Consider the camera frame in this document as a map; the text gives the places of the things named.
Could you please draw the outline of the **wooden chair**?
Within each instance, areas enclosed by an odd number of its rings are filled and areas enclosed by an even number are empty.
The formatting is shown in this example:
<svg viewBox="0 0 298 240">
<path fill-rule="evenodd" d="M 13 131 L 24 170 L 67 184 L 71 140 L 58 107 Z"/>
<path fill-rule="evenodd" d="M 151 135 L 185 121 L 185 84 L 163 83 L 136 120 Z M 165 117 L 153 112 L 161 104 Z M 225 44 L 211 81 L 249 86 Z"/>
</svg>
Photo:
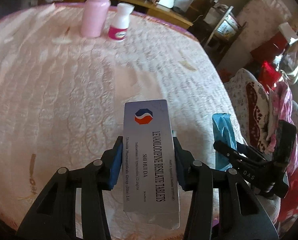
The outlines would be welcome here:
<svg viewBox="0 0 298 240">
<path fill-rule="evenodd" d="M 205 50 L 211 48 L 209 44 L 214 40 L 217 46 L 216 51 L 218 51 L 221 56 L 224 56 L 242 31 L 248 26 L 248 22 L 246 21 L 242 24 L 238 22 L 237 18 L 232 13 L 233 9 L 234 6 L 228 7 L 227 10 L 221 14 L 220 19 L 216 20 L 215 24 L 207 24 L 210 29 L 210 35 L 203 43 Z"/>
</svg>

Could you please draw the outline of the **wooden cabinet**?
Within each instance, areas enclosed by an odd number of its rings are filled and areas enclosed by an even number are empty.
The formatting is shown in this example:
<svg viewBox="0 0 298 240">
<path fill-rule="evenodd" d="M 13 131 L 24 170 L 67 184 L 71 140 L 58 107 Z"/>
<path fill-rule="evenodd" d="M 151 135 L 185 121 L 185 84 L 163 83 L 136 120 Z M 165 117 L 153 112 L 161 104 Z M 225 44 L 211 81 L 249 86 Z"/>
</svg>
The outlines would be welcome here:
<svg viewBox="0 0 298 240">
<path fill-rule="evenodd" d="M 124 2 L 133 5 L 137 5 L 140 7 L 145 8 L 145 14 L 148 16 L 152 16 L 158 19 L 161 19 L 165 22 L 177 25 L 184 29 L 188 29 L 189 27 L 193 26 L 193 23 L 189 21 L 184 16 L 174 12 L 172 9 L 167 7 L 163 7 L 162 5 L 155 5 L 148 0 L 112 0 L 116 2 Z"/>
</svg>

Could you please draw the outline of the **pink patterned garment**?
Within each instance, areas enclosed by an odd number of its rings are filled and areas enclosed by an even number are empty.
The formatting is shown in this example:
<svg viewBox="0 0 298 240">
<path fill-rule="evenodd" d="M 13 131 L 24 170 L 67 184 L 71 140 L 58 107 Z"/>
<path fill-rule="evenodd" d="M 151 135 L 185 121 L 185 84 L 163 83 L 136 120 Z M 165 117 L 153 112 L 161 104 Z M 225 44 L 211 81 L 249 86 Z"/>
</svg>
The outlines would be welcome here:
<svg viewBox="0 0 298 240">
<path fill-rule="evenodd" d="M 289 85 L 285 81 L 276 83 L 274 90 L 269 91 L 269 122 L 268 122 L 268 136 L 266 137 L 269 142 L 266 152 L 272 153 L 276 146 L 276 129 L 279 120 L 287 121 L 294 124 L 291 119 L 293 111 L 293 96 Z M 287 167 L 288 176 L 292 176 L 298 168 L 298 142 L 297 137 L 293 146 L 290 157 L 290 163 Z"/>
</svg>

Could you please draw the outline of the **white pill bottle magenta label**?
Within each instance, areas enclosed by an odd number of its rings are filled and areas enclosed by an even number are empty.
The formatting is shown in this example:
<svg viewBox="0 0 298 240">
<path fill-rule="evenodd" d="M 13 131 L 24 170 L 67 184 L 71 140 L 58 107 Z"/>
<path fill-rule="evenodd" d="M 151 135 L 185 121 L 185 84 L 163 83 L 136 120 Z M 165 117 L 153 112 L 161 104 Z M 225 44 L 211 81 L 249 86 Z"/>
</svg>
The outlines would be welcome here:
<svg viewBox="0 0 298 240">
<path fill-rule="evenodd" d="M 109 27 L 108 37 L 115 41 L 122 41 L 126 37 L 130 23 L 130 15 L 134 6 L 128 3 L 119 3 L 117 5 L 116 15 Z"/>
</svg>

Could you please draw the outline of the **red cushion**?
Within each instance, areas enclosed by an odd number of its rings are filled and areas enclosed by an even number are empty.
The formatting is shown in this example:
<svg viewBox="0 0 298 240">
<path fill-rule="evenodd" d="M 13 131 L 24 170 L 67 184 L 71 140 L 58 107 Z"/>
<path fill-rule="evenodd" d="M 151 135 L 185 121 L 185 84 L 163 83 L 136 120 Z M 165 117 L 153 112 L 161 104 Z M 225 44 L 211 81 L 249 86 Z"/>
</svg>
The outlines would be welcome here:
<svg viewBox="0 0 298 240">
<path fill-rule="evenodd" d="M 282 74 L 276 71 L 270 63 L 263 61 L 257 80 L 268 92 L 269 89 L 274 90 L 274 84 L 281 78 L 281 76 Z"/>
</svg>

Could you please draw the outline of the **pink quilted table cover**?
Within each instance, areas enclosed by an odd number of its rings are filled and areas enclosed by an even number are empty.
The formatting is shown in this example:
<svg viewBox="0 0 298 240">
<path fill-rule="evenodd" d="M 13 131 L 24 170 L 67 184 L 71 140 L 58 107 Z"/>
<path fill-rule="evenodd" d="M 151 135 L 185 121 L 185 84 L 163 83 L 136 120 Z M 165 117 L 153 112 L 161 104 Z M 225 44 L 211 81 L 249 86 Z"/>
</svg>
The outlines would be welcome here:
<svg viewBox="0 0 298 240">
<path fill-rule="evenodd" d="M 129 101 L 166 99 L 182 147 L 214 167 L 212 115 L 226 89 L 184 29 L 132 14 L 116 42 L 80 34 L 81 4 L 50 4 L 0 20 L 0 219 L 17 230 L 59 167 L 85 167 L 122 134 Z"/>
</svg>

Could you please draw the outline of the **white tablet box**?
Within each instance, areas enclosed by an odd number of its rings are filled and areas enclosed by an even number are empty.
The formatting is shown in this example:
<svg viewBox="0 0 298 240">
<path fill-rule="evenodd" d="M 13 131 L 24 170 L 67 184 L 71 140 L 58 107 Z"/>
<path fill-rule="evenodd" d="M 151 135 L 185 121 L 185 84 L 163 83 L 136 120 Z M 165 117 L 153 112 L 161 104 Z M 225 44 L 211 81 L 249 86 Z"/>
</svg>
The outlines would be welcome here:
<svg viewBox="0 0 298 240">
<path fill-rule="evenodd" d="M 175 152 L 167 101 L 125 103 L 124 212 L 134 222 L 180 226 Z"/>
</svg>

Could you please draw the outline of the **pink bottle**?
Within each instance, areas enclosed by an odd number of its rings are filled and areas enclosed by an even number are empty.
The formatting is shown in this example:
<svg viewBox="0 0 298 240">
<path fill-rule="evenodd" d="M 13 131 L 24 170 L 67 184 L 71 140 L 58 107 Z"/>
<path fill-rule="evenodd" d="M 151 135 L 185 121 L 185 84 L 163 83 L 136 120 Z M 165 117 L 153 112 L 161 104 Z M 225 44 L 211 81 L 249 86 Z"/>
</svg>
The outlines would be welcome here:
<svg viewBox="0 0 298 240">
<path fill-rule="evenodd" d="M 110 0 L 86 0 L 82 15 L 82 36 L 88 38 L 101 36 L 110 5 Z"/>
</svg>

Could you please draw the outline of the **blue plastic bag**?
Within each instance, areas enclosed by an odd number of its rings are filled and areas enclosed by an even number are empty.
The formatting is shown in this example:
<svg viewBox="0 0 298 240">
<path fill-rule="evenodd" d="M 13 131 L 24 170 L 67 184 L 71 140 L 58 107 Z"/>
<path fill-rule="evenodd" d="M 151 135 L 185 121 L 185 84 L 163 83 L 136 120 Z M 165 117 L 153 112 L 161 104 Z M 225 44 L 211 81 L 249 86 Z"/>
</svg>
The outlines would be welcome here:
<svg viewBox="0 0 298 240">
<path fill-rule="evenodd" d="M 231 114 L 228 113 L 215 113 L 212 115 L 213 136 L 214 140 L 224 142 L 234 150 L 237 149 L 237 142 L 234 136 L 233 126 L 230 120 Z M 216 151 L 216 170 L 226 171 L 231 168 L 227 157 Z"/>
</svg>

